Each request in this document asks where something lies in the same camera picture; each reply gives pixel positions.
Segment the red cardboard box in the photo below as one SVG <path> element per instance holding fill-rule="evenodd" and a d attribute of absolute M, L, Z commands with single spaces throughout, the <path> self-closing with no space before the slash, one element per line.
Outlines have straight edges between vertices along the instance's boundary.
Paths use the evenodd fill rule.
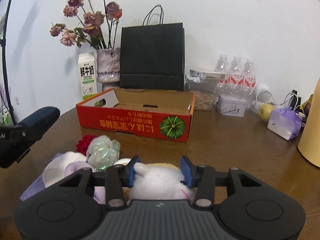
<path fill-rule="evenodd" d="M 113 88 L 76 105 L 83 127 L 187 142 L 193 92 Z"/>

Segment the wooden table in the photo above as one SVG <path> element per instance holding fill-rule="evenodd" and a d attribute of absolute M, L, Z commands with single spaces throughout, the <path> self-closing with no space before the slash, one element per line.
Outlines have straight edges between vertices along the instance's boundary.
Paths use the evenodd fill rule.
<path fill-rule="evenodd" d="M 42 173 L 46 161 L 75 150 L 85 134 L 106 134 L 121 143 L 122 158 L 140 155 L 144 163 L 179 165 L 180 157 L 187 155 L 194 164 L 205 163 L 218 171 L 240 167 L 299 201 L 307 214 L 299 239 L 319 240 L 320 170 L 297 151 L 299 138 L 285 141 L 255 114 L 246 112 L 239 118 L 196 111 L 189 142 L 179 143 L 81 128 L 75 109 L 63 114 L 21 163 L 0 170 L 0 239 L 21 239 L 13 222 L 20 195 Z M 225 188 L 218 188 L 217 202 L 225 198 Z"/>

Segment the yellow fruit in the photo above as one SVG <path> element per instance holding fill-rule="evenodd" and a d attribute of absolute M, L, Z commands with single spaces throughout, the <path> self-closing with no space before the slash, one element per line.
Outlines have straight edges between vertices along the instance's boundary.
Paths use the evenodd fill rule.
<path fill-rule="evenodd" d="M 271 111 L 276 109 L 273 105 L 270 104 L 264 104 L 260 107 L 259 111 L 258 111 L 258 116 L 263 120 L 268 122 L 270 115 L 271 115 Z"/>

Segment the beige container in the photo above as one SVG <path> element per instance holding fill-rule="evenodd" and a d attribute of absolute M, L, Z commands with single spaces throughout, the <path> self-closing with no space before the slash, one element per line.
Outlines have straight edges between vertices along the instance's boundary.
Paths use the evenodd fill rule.
<path fill-rule="evenodd" d="M 313 94 L 310 112 L 298 150 L 309 162 L 320 167 L 320 79 Z"/>

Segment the white fabric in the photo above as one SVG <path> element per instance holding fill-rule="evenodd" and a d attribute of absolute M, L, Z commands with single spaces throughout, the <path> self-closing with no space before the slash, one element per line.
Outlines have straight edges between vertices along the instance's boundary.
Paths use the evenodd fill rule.
<path fill-rule="evenodd" d="M 193 202 L 196 191 L 181 183 L 184 176 L 180 170 L 147 166 L 142 163 L 136 163 L 133 168 L 136 175 L 131 190 L 131 199 L 188 199 Z"/>
<path fill-rule="evenodd" d="M 66 152 L 52 160 L 42 173 L 44 186 L 50 187 L 64 178 L 64 170 L 70 163 L 86 161 L 86 157 L 81 153 Z"/>

